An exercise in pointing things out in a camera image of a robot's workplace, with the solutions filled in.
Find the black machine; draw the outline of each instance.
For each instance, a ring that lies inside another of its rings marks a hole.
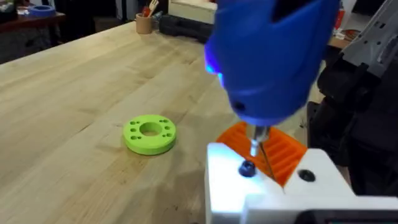
[[[398,196],[398,1],[386,1],[318,79],[308,146],[348,166],[358,195]]]

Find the drill bit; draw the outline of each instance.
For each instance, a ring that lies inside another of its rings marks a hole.
[[[259,143],[268,139],[270,127],[248,125],[246,134],[251,142],[250,155],[256,157],[259,152]]]
[[[268,126],[248,126],[246,134],[251,140],[250,155],[256,157],[258,152],[261,151],[264,159],[266,160],[267,169],[270,173],[270,178],[275,179],[271,164],[268,161],[267,154],[263,148],[262,142],[269,137],[270,127]]]

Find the screw head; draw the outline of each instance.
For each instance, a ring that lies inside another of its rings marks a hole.
[[[256,166],[251,161],[243,161],[239,167],[239,173],[244,177],[254,177],[256,174]]]

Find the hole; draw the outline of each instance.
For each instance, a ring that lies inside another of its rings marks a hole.
[[[305,7],[307,4],[310,4],[311,2],[313,2],[313,0],[278,0],[274,6],[272,21],[278,22]]]
[[[302,169],[298,171],[298,176],[307,182],[314,182],[315,181],[315,174],[307,169]]]
[[[145,136],[156,136],[162,131],[162,127],[155,122],[146,122],[139,127],[139,131]]]
[[[232,107],[235,108],[238,111],[244,111],[244,109],[245,109],[244,104],[241,103],[241,102],[233,103]]]

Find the blue light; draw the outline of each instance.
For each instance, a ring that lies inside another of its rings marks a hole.
[[[207,71],[208,73],[210,73],[210,74],[214,74],[214,73],[215,73],[213,67],[210,66],[210,65],[208,65],[208,64],[205,66],[205,69],[206,69],[206,71]]]
[[[218,76],[218,80],[220,81],[220,85],[222,87],[224,87],[223,74],[222,73],[218,73],[217,76]]]

